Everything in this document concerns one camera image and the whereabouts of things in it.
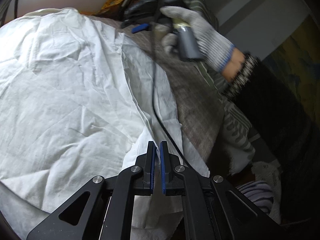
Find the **gloved hand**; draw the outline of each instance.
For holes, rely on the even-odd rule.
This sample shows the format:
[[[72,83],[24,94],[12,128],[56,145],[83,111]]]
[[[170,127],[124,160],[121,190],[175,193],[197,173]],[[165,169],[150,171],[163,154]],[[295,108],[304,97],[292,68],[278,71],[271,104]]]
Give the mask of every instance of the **gloved hand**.
[[[200,52],[209,66],[215,71],[221,72],[231,58],[234,45],[203,19],[197,12],[182,7],[166,6],[161,12],[170,18],[181,19],[190,24],[197,39]],[[177,36],[167,34],[162,39],[162,45],[166,52],[172,51],[177,44]]]

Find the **gray-brown fabric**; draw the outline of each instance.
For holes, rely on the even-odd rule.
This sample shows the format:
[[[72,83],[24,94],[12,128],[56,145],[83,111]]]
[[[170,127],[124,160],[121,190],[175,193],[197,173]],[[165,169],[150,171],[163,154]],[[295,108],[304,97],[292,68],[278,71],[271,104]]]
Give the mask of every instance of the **gray-brown fabric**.
[[[132,38],[141,49],[151,55],[150,32],[131,33],[132,26],[120,29],[120,22],[97,18]],[[203,78],[192,63],[170,58],[160,42],[156,42],[157,63],[167,73],[178,107],[178,119],[190,142],[206,161],[217,138],[224,110],[218,100],[217,91],[203,82]]]

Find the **white cloth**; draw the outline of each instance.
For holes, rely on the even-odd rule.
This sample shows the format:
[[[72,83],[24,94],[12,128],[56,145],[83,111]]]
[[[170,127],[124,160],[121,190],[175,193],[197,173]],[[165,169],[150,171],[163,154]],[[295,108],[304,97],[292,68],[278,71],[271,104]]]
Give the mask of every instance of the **white cloth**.
[[[152,74],[151,59],[131,39],[72,8],[29,13],[0,29],[0,194],[20,197],[11,207],[0,201],[0,209],[22,239],[89,179],[115,176],[148,141],[167,140],[152,111]],[[182,150],[177,106],[159,66],[155,101]],[[187,148],[190,163],[209,176]],[[157,197],[136,197],[134,228],[156,228],[159,216],[182,210],[179,197]],[[28,220],[23,227],[8,218],[15,205],[24,206],[16,212]],[[143,239],[152,230],[138,231]]]

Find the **white glove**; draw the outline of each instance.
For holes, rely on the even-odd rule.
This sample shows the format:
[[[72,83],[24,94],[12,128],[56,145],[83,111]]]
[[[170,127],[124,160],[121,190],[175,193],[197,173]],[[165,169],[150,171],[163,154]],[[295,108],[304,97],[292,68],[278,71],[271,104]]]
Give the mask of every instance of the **white glove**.
[[[234,45],[203,19],[197,12],[182,7],[166,6],[161,12],[169,17],[181,19],[190,24],[195,38],[197,39],[200,52],[209,66],[215,71],[221,72],[231,58]],[[171,52],[177,44],[177,36],[167,34],[162,39],[162,45],[166,52]]]

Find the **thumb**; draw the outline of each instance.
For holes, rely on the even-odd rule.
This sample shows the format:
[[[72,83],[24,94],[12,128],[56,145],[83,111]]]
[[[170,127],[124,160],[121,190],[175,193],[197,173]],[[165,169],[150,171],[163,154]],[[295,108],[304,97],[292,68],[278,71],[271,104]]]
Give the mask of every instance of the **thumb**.
[[[160,8],[160,11],[169,18],[181,19],[187,23],[191,23],[199,17],[197,12],[177,6],[165,6]]]

